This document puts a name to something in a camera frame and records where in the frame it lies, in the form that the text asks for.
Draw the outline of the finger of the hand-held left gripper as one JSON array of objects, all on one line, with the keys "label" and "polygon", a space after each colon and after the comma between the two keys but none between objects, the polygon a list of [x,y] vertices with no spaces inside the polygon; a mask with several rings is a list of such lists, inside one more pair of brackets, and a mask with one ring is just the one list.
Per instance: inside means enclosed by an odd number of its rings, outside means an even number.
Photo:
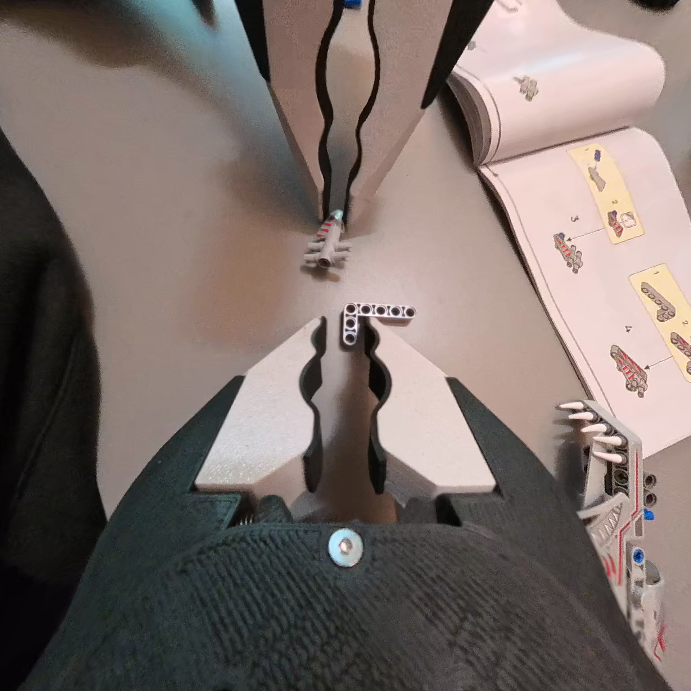
[{"label": "finger of the hand-held left gripper", "polygon": [[358,130],[359,166],[348,185],[347,223],[375,199],[424,114],[421,105],[452,1],[374,1],[375,95]]},{"label": "finger of the hand-held left gripper", "polygon": [[317,218],[328,212],[332,168],[326,142],[333,106],[326,58],[342,9],[337,1],[263,1],[267,81],[289,150]]}]

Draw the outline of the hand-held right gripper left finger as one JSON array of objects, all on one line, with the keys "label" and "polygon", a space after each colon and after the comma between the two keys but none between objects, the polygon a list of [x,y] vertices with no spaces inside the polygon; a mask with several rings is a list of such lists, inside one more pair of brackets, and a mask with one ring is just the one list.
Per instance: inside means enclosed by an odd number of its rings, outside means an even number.
[{"label": "hand-held right gripper left finger", "polygon": [[305,512],[319,485],[324,447],[313,401],[323,384],[327,320],[314,318],[251,367],[195,479],[205,493],[277,496]]}]

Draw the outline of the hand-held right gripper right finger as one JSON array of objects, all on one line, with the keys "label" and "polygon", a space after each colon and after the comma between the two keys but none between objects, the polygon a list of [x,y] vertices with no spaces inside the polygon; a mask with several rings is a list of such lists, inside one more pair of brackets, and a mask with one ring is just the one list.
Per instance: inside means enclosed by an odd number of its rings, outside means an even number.
[{"label": "hand-held right gripper right finger", "polygon": [[446,374],[383,323],[365,323],[368,385],[376,397],[370,481],[401,507],[410,500],[486,494],[497,482]]}]

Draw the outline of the grey angled brick beam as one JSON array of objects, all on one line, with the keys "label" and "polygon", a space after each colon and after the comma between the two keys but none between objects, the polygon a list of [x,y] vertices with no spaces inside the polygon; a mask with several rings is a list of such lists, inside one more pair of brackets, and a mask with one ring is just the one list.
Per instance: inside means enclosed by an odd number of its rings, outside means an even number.
[{"label": "grey angled brick beam", "polygon": [[361,322],[366,318],[374,317],[389,324],[407,324],[416,316],[417,309],[413,306],[371,301],[349,302],[345,304],[342,311],[343,345],[346,347],[355,345]]}]

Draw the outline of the small striped grey brick assembly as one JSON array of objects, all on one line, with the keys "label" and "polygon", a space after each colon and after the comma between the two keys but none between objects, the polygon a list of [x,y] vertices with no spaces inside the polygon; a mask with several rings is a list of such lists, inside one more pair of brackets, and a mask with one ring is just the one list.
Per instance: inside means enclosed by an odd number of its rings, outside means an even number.
[{"label": "small striped grey brick assembly", "polygon": [[329,270],[339,267],[350,257],[351,243],[344,241],[343,210],[336,209],[322,222],[307,245],[304,263],[308,267]]}]

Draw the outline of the grey desk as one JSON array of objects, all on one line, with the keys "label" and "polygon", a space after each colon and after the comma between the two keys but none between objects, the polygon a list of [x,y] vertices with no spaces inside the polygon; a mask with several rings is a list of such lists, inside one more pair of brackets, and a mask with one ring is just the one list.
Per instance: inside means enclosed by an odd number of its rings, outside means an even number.
[{"label": "grey desk", "polygon": [[350,300],[400,300],[399,330],[509,426],[572,496],[579,445],[556,405],[583,387],[441,92],[349,230],[336,275],[306,271],[315,212],[232,1],[1,4],[1,129],[72,240],[101,370],[98,481],[112,514],[230,378],[328,319],[316,505],[385,521],[367,473],[374,403]]}]

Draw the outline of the open instruction booklet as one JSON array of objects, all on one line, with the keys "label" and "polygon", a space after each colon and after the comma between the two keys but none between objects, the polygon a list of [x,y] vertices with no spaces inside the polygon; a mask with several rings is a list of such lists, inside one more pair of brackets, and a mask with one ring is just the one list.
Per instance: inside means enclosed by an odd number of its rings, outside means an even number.
[{"label": "open instruction booklet", "polygon": [[494,1],[448,80],[585,389],[646,455],[690,436],[690,218],[634,127],[664,82],[652,47],[557,1]]}]

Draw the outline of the grey toothed dinosaur head model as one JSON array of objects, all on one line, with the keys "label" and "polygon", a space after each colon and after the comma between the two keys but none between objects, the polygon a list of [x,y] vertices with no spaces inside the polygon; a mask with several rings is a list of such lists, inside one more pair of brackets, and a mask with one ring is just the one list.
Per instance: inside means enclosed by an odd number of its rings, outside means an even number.
[{"label": "grey toothed dinosaur head model", "polygon": [[609,410],[584,399],[558,409],[584,424],[584,484],[577,514],[634,636],[660,665],[666,584],[643,544],[645,527],[655,518],[656,476],[645,471],[640,438]]}]

